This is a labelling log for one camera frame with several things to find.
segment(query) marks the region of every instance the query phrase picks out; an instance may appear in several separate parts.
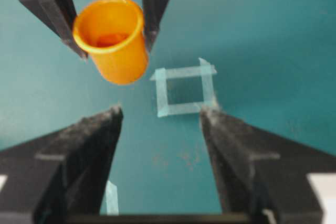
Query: orange cup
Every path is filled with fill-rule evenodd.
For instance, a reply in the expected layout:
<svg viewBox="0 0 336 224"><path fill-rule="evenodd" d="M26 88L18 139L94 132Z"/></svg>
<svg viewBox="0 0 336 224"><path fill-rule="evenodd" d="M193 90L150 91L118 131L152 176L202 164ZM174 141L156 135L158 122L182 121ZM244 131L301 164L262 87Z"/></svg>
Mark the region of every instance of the orange cup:
<svg viewBox="0 0 336 224"><path fill-rule="evenodd" d="M148 65L143 14L131 0L97 0L75 19L73 37L101 75L115 84L138 80Z"/></svg>

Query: teal table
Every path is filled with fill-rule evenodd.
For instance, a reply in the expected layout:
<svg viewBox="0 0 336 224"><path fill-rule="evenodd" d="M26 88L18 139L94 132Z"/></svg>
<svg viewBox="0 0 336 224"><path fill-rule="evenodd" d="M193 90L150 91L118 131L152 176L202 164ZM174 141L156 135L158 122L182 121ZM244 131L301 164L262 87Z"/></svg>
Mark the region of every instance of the teal table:
<svg viewBox="0 0 336 224"><path fill-rule="evenodd" d="M93 0L74 1L79 11ZM335 0L170 0L146 74L124 87L104 81L18 0L0 3L0 148L120 103L110 181L121 214L220 212L197 114L156 116L156 68L201 57L216 67L227 113L336 154ZM198 101L199 80L172 80L169 100Z"/></svg>

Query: cup rim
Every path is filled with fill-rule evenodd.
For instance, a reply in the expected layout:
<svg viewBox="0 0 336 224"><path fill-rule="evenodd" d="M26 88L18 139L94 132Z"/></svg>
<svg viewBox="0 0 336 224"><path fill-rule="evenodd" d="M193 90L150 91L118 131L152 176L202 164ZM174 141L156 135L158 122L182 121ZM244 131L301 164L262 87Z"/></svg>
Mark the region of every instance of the cup rim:
<svg viewBox="0 0 336 224"><path fill-rule="evenodd" d="M130 7L133 8L136 16L137 16L137 25L134 29L134 31L122 42L110 46L110 47L94 47L89 45L88 43L86 43L80 36L80 32L79 32L79 26L82 22L82 20L84 19L84 17L86 17L94 7L99 6L99 5L104 5L106 3L124 3L126 5L129 5ZM143 14L142 14L142 10L141 8L137 5L137 3L135 3L132 0L96 0L94 2L92 2L91 4L89 4L88 6L86 6L81 13L76 17L75 22L73 23L73 29L72 29L72 35L73 38L75 39L75 42L78 44L78 46L80 48L82 48L84 51L87 51L88 53L93 53L93 54L106 54L106 53L110 53L110 52L115 52L118 51L120 49L122 49L123 47L127 46L130 42L132 42L134 40L134 38L142 32L143 30Z"/></svg>

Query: tape marker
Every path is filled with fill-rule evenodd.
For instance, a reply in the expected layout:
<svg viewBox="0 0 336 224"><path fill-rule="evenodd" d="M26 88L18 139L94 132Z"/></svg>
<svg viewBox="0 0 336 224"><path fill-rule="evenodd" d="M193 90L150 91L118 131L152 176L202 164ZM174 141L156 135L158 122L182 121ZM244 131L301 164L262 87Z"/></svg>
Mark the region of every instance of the tape marker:
<svg viewBox="0 0 336 224"><path fill-rule="evenodd" d="M106 194L107 214L108 215L118 215L119 205L118 205L117 186L112 184L109 180L106 183L105 194Z"/></svg>
<svg viewBox="0 0 336 224"><path fill-rule="evenodd" d="M167 115L198 113L203 105L212 106L215 101L214 85L212 75L217 74L214 65L206 60L199 58L200 66L156 69L150 78L156 81L156 103L158 107L158 117ZM203 102L190 102L182 104L168 104L167 79L189 78L201 76L203 89Z"/></svg>

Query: white label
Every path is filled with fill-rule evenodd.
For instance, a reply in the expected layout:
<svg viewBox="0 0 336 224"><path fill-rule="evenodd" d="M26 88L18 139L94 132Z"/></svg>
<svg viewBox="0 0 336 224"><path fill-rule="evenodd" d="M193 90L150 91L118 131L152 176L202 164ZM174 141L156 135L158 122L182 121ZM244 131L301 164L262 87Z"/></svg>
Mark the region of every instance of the white label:
<svg viewBox="0 0 336 224"><path fill-rule="evenodd" d="M0 175L0 193L7 180L7 175Z"/></svg>
<svg viewBox="0 0 336 224"><path fill-rule="evenodd" d="M272 210L263 209L262 214L267 216L269 224L277 224L277 220L275 219L275 216Z"/></svg>
<svg viewBox="0 0 336 224"><path fill-rule="evenodd" d="M336 173L311 173L308 181L323 210L322 224L336 223Z"/></svg>

